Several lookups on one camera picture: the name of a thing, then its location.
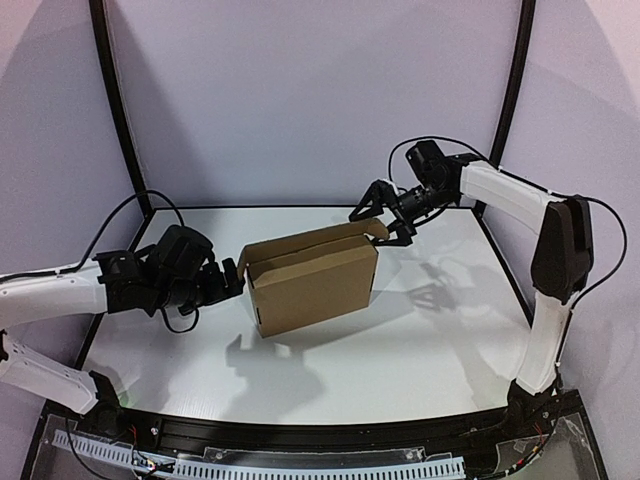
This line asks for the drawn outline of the brown cardboard box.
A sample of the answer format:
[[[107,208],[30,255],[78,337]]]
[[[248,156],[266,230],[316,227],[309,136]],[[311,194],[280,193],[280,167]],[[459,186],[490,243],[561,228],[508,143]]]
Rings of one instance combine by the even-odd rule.
[[[238,276],[247,282],[261,337],[369,306],[384,224],[370,218],[246,245]]]

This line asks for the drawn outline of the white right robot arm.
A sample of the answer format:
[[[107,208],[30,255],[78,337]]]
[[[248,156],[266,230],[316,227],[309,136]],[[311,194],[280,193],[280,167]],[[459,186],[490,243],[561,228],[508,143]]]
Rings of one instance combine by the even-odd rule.
[[[561,195],[493,165],[467,143],[447,154],[437,135],[401,142],[417,181],[402,188],[387,175],[373,181],[349,215],[352,222],[389,212],[387,246],[411,245],[420,226],[463,199],[500,211],[535,241],[529,278],[534,293],[530,336],[507,393],[511,414],[530,415],[560,390],[560,360],[574,309],[594,264],[589,201]]]

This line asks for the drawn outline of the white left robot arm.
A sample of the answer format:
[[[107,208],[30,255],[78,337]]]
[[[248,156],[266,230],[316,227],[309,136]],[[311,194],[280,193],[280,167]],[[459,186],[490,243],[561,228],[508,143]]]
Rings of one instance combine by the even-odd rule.
[[[217,262],[212,242],[198,231],[170,226],[160,240],[135,252],[96,255],[76,266],[11,274],[1,280],[1,380],[87,416],[116,415],[114,387],[103,374],[75,370],[17,342],[11,327],[76,314],[174,308],[197,316],[202,307],[243,292],[233,259]]]

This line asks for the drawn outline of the left black frame post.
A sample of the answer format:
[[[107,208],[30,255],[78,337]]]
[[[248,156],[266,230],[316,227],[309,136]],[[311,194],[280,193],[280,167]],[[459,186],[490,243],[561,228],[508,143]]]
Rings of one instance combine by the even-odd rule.
[[[133,187],[134,193],[138,194],[146,189],[146,184],[143,179],[140,161],[134,146],[132,130],[126,113],[125,102],[118,76],[115,55],[112,50],[113,42],[108,20],[108,1],[92,0],[88,1],[88,4],[96,51],[113,124],[131,186]],[[135,236],[130,243],[130,250],[132,250],[134,246],[137,246],[142,233],[144,233],[145,228],[148,226],[150,219],[154,215],[154,209],[148,196],[141,196],[140,199],[138,199],[137,208],[141,214],[142,222],[137,228]],[[76,359],[76,367],[82,367],[84,365],[91,344],[102,322],[102,318],[102,314],[93,317]]]

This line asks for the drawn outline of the black frame post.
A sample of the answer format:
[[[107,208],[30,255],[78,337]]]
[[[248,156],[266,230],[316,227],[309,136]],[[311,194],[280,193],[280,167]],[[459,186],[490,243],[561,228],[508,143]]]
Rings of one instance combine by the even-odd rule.
[[[489,163],[499,167],[509,138],[524,78],[536,11],[535,0],[522,0],[514,50],[502,107],[489,153]]]
[[[92,0],[88,1],[88,4],[96,51],[113,124],[131,186],[133,187],[134,193],[138,194],[146,189],[146,184],[143,179],[140,161],[134,146],[132,130],[126,113],[125,102],[118,76],[115,55],[112,50],[113,42],[108,20],[108,1]],[[150,219],[154,215],[154,209],[148,196],[141,196],[140,199],[138,199],[137,208],[141,214],[142,222],[137,228],[135,236],[130,243],[130,250],[132,250],[134,246],[137,246],[142,233],[144,233],[145,228],[148,226]],[[82,367],[84,365],[91,344],[102,322],[102,318],[102,314],[93,317],[76,359],[76,367]]]

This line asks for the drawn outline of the right black frame post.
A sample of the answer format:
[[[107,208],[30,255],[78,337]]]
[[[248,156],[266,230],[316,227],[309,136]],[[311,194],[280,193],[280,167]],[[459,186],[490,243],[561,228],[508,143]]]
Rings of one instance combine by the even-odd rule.
[[[489,153],[489,163],[499,167],[509,138],[524,78],[536,11],[535,0],[522,0],[514,50],[502,107]]]

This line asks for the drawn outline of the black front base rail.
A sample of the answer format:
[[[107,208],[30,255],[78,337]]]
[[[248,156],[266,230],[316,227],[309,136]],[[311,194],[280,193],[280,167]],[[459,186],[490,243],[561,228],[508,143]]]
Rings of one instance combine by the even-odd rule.
[[[502,429],[504,407],[475,413],[401,422],[346,425],[276,425],[214,421],[127,409],[125,414],[138,428],[138,441],[155,453],[203,454],[209,447],[250,451],[338,453],[400,447],[422,447],[427,453],[465,456],[475,471],[487,472],[497,465],[495,446],[501,440],[535,432],[538,424],[551,430],[554,415],[580,415],[584,424],[590,462],[601,479],[607,479],[604,461],[579,392],[567,390],[561,401],[548,403],[528,422]]]

